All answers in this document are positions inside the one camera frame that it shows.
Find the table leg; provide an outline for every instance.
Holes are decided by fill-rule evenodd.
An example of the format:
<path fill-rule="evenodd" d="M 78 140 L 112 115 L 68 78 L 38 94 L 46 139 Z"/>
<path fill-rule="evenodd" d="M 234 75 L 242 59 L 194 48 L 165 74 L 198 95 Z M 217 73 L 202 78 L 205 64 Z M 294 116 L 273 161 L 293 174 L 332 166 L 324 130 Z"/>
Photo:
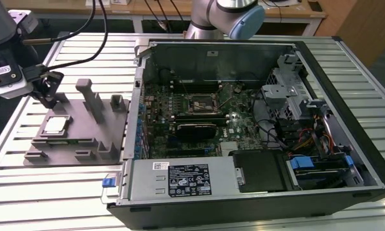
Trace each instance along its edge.
<path fill-rule="evenodd" d="M 140 33 L 140 34 L 144 33 L 142 17 L 138 15 L 133 15 L 132 20 L 133 20 L 134 33 Z"/>
<path fill-rule="evenodd" d="M 316 30 L 321 24 L 321 18 L 312 18 L 309 24 L 305 27 L 302 36 L 314 36 Z"/>

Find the white sticker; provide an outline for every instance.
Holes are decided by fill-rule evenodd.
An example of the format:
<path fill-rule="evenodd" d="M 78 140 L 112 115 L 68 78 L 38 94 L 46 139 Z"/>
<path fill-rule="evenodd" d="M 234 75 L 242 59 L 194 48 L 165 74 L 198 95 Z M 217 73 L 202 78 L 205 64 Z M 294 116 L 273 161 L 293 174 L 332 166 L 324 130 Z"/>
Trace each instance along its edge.
<path fill-rule="evenodd" d="M 0 67 L 0 75 L 4 75 L 12 71 L 12 68 L 9 65 Z"/>
<path fill-rule="evenodd" d="M 168 170 L 169 162 L 153 162 L 153 170 Z"/>
<path fill-rule="evenodd" d="M 129 13 L 129 11 L 112 11 L 113 13 Z"/>
<path fill-rule="evenodd" d="M 206 56 L 208 57 L 217 57 L 218 56 L 218 52 L 217 51 L 208 51 L 206 52 Z"/>

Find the red wire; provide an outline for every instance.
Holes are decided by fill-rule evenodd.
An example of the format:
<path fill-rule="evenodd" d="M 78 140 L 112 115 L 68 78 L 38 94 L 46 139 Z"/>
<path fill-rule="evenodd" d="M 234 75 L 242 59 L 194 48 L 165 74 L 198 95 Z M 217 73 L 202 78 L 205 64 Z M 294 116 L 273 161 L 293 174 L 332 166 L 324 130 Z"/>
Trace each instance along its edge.
<path fill-rule="evenodd" d="M 306 131 L 309 131 L 309 130 L 312 130 L 312 128 L 305 128 L 305 129 L 302 129 L 302 131 L 301 131 L 301 133 L 300 133 L 300 139 L 298 139 L 298 143 L 301 142 L 301 136 L 302 136 L 302 134 L 304 134 L 304 132 L 306 132 Z"/>

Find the metal extrusion rail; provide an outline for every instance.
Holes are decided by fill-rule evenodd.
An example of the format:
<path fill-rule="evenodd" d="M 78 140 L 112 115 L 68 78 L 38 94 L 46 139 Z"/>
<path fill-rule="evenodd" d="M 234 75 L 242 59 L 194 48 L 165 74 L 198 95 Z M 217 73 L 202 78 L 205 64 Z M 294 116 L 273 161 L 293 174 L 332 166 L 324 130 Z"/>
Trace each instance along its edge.
<path fill-rule="evenodd" d="M 138 38 L 181 38 L 166 34 L 110 34 L 101 55 L 89 63 L 60 71 L 65 74 L 58 91 L 70 99 L 81 98 L 74 83 L 89 77 L 92 89 L 108 99 L 112 94 L 130 98 L 136 66 L 134 42 Z M 334 87 L 352 109 L 369 137 L 385 158 L 385 89 L 342 44 L 332 38 L 269 37 L 253 39 L 302 40 L 312 50 Z M 97 50 L 102 34 L 85 33 L 54 44 L 45 64 L 60 64 L 88 58 Z M 313 89 L 320 95 L 317 86 Z M 0 136 L 0 231 L 128 230 L 101 203 L 101 180 L 120 166 L 44 167 L 22 165 L 44 119 L 46 109 L 24 98 Z M 106 199 L 117 197 L 109 188 Z M 292 218 L 258 222 L 177 228 L 177 231 L 213 230 L 385 230 L 385 199 L 362 203 L 318 218 Z"/>

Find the motherboard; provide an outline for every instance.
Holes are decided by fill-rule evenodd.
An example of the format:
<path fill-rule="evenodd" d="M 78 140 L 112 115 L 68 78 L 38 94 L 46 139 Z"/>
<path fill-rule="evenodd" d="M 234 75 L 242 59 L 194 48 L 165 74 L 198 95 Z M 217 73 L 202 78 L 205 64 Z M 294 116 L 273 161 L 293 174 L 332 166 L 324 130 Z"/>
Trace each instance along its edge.
<path fill-rule="evenodd" d="M 149 159 L 228 155 L 261 149 L 252 116 L 254 90 L 242 83 L 145 87 Z"/>

